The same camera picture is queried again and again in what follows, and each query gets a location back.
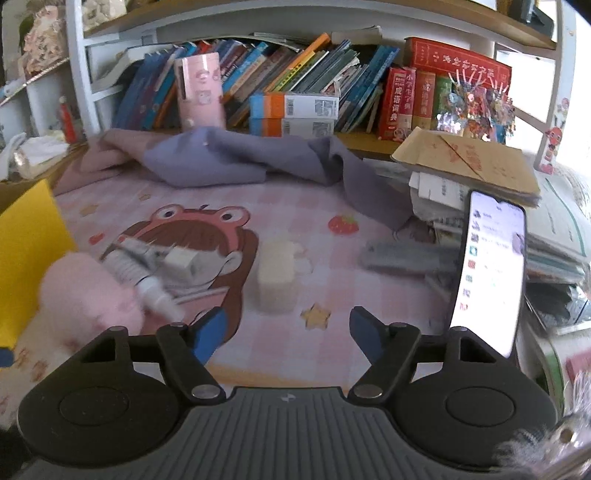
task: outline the cartoon girl print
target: cartoon girl print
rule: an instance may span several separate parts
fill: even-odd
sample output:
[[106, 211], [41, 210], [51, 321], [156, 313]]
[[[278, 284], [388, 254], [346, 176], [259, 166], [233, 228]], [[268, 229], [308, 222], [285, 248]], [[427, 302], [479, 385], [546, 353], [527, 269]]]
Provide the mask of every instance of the cartoon girl print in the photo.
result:
[[[224, 341], [234, 336], [242, 318], [242, 287], [251, 270], [258, 247], [258, 237], [243, 228], [250, 213], [243, 207], [219, 210], [185, 209], [167, 205], [154, 212], [149, 221], [138, 222], [122, 233], [154, 247], [189, 249], [196, 261], [191, 267], [191, 282], [179, 281], [158, 270], [155, 273], [187, 313], [185, 322], [220, 306], [228, 318]], [[166, 321], [147, 314], [146, 333]]]
[[[566, 108], [568, 109], [568, 105], [569, 105], [568, 99], [564, 99], [564, 100], [566, 100]], [[548, 137], [548, 147], [547, 147], [546, 152], [544, 154], [544, 158], [542, 158], [540, 161], [540, 165], [539, 165], [538, 169], [541, 172], [546, 173], [548, 175], [552, 175], [552, 173], [554, 171], [554, 166], [552, 165], [553, 158], [558, 154], [558, 147], [560, 146], [560, 143], [562, 142], [562, 136], [563, 136], [563, 130], [564, 130], [565, 124], [566, 124], [566, 119], [562, 120], [560, 122], [560, 126], [558, 126], [558, 117], [554, 116], [554, 126], [545, 133], [546, 137]]]

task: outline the white phone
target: white phone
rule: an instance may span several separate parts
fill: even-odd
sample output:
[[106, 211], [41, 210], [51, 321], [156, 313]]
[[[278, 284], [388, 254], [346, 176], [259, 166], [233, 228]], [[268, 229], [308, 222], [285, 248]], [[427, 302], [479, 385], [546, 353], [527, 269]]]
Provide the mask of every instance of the white phone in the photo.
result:
[[450, 327], [469, 328], [508, 358], [525, 278], [525, 210], [471, 190]]

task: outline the gray ribbed plate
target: gray ribbed plate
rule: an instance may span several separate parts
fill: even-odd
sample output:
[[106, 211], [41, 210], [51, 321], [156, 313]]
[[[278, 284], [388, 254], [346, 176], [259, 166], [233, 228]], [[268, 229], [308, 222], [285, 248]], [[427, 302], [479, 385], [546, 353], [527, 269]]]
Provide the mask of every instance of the gray ribbed plate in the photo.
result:
[[238, 388], [226, 403], [195, 407], [178, 432], [141, 459], [102, 469], [37, 460], [22, 480], [525, 479], [473, 473], [411, 448], [378, 408], [346, 402], [338, 388]]

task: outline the pink plush toy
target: pink plush toy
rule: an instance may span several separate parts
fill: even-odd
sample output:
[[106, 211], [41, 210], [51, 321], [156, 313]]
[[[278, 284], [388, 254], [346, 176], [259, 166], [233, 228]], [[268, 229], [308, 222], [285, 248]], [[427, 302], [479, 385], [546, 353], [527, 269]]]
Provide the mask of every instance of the pink plush toy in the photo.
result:
[[134, 288], [120, 285], [84, 253], [68, 253], [47, 269], [39, 305], [60, 341], [72, 350], [109, 327], [122, 325], [138, 335], [144, 325]]

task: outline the red book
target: red book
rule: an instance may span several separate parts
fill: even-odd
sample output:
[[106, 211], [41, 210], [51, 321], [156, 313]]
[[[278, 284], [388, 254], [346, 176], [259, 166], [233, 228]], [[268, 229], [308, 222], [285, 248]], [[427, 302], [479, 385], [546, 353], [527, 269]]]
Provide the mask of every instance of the red book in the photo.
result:
[[480, 55], [465, 48], [454, 47], [426, 38], [409, 37], [404, 49], [404, 63], [417, 70], [432, 72], [437, 75], [451, 73], [454, 79], [456, 72], [460, 78], [472, 76], [475, 83], [479, 76], [484, 80], [485, 87], [503, 88], [511, 84], [511, 67], [499, 61]]
[[403, 142], [410, 135], [416, 74], [413, 68], [390, 68], [379, 118], [379, 140]]
[[414, 92], [413, 129], [431, 129], [431, 114], [435, 97], [435, 74], [417, 72], [417, 83]]

